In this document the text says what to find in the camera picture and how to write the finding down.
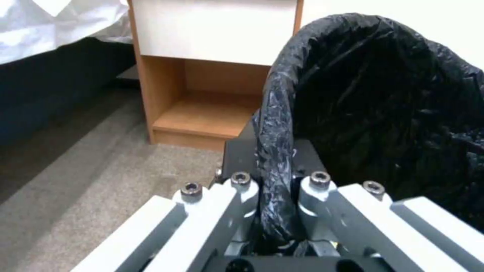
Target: white wall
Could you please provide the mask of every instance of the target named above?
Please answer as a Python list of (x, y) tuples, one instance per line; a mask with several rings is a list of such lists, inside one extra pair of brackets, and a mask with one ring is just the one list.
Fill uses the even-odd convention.
[(484, 69), (484, 0), (304, 0), (301, 25), (349, 12), (401, 22)]

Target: black metal plate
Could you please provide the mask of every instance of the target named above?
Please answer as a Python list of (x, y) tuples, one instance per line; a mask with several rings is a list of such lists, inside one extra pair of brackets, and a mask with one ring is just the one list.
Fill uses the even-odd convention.
[(213, 257), (204, 272), (389, 272), (381, 258), (364, 257)]

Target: open shelf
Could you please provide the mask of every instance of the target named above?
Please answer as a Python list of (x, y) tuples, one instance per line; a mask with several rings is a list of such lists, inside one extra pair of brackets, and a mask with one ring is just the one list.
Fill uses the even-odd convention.
[(232, 139), (260, 106), (260, 96), (193, 92), (163, 113), (153, 129)]
[(219, 150), (260, 107), (268, 66), (141, 56), (152, 143)]

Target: wooden shelf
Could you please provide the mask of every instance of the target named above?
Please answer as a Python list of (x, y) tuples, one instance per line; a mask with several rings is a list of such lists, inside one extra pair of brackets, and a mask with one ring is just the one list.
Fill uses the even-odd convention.
[(225, 140), (237, 137), (249, 122), (260, 106), (261, 98), (233, 93), (189, 92), (163, 113), (152, 129), (160, 143), (222, 150)]

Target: black plastic bag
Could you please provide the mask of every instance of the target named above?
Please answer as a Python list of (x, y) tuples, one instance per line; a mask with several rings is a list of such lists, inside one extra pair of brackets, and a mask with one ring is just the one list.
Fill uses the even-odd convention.
[(294, 138), (338, 186), (375, 180), (484, 228), (484, 78), (443, 45), (380, 16), (332, 15), (284, 47), (254, 115), (266, 247), (305, 239), (291, 201)]

